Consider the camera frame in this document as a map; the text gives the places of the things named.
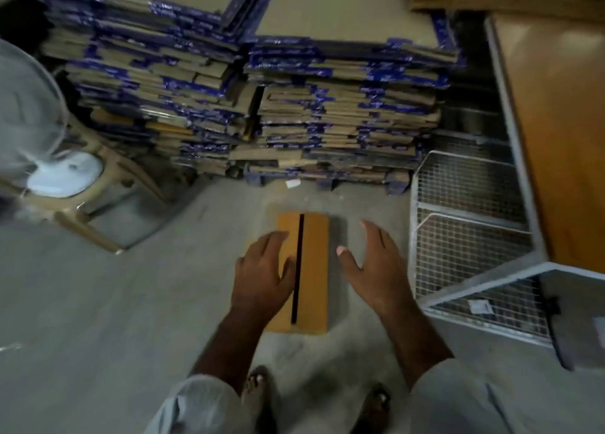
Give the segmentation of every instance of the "forearm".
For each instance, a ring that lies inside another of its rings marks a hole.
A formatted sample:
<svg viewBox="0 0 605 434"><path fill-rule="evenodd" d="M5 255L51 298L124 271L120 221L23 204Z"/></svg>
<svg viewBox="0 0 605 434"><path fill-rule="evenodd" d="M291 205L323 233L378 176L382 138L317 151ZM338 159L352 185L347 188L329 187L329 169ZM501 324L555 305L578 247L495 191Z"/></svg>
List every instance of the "forearm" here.
<svg viewBox="0 0 605 434"><path fill-rule="evenodd" d="M231 310L219 324L191 375L212 375L241 394L264 324L251 315Z"/></svg>
<svg viewBox="0 0 605 434"><path fill-rule="evenodd" d="M410 390L425 372L454 357L416 302L402 304L379 316Z"/></svg>

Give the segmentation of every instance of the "rolled-up sleeve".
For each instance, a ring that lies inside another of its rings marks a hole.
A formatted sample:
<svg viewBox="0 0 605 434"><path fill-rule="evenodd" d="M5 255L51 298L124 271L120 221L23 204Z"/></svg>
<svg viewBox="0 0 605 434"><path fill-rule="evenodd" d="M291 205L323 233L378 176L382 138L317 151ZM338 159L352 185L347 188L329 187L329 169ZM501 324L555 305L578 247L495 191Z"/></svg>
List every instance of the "rolled-up sleeve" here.
<svg viewBox="0 0 605 434"><path fill-rule="evenodd" d="M176 385L143 434L249 434L252 415L222 380L193 375Z"/></svg>
<svg viewBox="0 0 605 434"><path fill-rule="evenodd" d="M414 385L412 434L525 434L518 410L485 377L448 359Z"/></svg>

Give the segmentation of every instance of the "person's left hand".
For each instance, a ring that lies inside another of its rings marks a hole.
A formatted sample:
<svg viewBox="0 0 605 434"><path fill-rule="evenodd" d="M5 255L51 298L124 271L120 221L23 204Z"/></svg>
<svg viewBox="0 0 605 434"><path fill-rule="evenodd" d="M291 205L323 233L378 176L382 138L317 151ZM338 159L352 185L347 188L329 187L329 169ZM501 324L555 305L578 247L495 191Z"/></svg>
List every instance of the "person's left hand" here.
<svg viewBox="0 0 605 434"><path fill-rule="evenodd" d="M235 262L231 310L259 321L262 328L277 314L294 290L296 262L288 258L279 277L279 250L288 232L271 232L253 243Z"/></svg>

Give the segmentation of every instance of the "foot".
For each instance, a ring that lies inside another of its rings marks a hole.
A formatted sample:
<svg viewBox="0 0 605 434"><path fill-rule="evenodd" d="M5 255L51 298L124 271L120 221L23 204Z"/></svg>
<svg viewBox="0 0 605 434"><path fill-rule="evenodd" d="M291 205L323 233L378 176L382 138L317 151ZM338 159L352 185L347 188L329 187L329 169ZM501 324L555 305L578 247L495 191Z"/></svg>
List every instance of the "foot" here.
<svg viewBox="0 0 605 434"><path fill-rule="evenodd" d="M241 403L246 406L256 420L255 431L259 434L277 432L275 418L271 410L271 390L268 369L256 367L248 376L241 393Z"/></svg>
<svg viewBox="0 0 605 434"><path fill-rule="evenodd" d="M380 383L374 385L361 407L351 434L382 434L389 426L391 397Z"/></svg>

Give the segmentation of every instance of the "gray floor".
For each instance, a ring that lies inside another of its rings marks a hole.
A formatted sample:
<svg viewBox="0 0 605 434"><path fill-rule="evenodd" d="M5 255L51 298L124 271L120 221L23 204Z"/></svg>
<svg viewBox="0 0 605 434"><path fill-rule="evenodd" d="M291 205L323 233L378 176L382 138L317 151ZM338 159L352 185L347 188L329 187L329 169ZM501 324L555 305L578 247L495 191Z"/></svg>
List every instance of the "gray floor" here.
<svg viewBox="0 0 605 434"><path fill-rule="evenodd" d="M320 193L311 183L257 189L217 179L161 230L117 257L50 224L5 219L0 347L8 349L0 352L0 431L141 432L225 313L234 260L278 212L330 214L333 244L362 256L360 218L406 246L408 199L386 197L375 186L345 184ZM137 219L122 216L114 230L129 230ZM254 359L276 377L282 432L347 432L377 380L395 396L393 432L404 431L406 390L389 342L336 264L331 268L329 334L266 334ZM435 324L459 358L512 395L533 431L605 431L604 377L563 370L547 348Z"/></svg>

